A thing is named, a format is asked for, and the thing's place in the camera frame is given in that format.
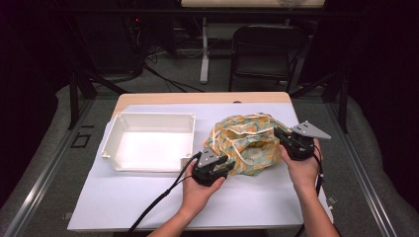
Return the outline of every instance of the crumpled patterned fabric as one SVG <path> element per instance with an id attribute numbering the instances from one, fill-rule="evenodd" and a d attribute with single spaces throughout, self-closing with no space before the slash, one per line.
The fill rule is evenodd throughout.
<path id="1" fill-rule="evenodd" d="M 218 156 L 228 156 L 225 164 L 235 161 L 230 175 L 255 176 L 265 168 L 282 160 L 280 139 L 274 127 L 287 129 L 272 116 L 259 113 L 248 116 L 231 116 L 217 122 L 204 142 Z"/>

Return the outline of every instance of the white plastic tray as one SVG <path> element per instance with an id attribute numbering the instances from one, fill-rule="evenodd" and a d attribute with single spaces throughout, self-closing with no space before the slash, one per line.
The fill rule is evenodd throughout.
<path id="1" fill-rule="evenodd" d="M 192 156 L 195 114 L 119 113 L 101 156 L 117 171 L 179 172 Z"/>

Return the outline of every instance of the wooden table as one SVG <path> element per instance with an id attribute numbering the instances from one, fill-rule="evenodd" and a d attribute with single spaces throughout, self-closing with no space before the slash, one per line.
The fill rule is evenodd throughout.
<path id="1" fill-rule="evenodd" d="M 208 8 L 321 8 L 324 0 L 182 0 L 182 7 Z"/>
<path id="2" fill-rule="evenodd" d="M 202 103 L 290 103 L 285 92 L 215 92 L 215 93 L 149 93 L 123 94 L 112 118 L 130 105 L 202 104 Z"/>

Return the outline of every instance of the black chair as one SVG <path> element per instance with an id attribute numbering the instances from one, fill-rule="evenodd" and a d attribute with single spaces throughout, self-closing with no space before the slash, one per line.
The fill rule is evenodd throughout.
<path id="1" fill-rule="evenodd" d="M 228 91 L 239 77 L 287 81 L 290 90 L 307 33 L 293 26 L 251 25 L 233 35 Z"/>

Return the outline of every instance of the chair leg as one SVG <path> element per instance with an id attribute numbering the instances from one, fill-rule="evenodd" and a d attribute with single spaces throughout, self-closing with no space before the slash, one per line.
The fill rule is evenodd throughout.
<path id="1" fill-rule="evenodd" d="M 230 78 L 228 80 L 228 92 L 231 92 L 232 84 L 233 84 L 233 74 L 230 73 Z"/>
<path id="2" fill-rule="evenodd" d="M 289 93 L 290 92 L 290 87 L 291 87 L 291 82 L 293 81 L 292 76 L 289 76 L 289 78 L 287 79 L 287 88 L 286 88 L 286 92 Z"/>

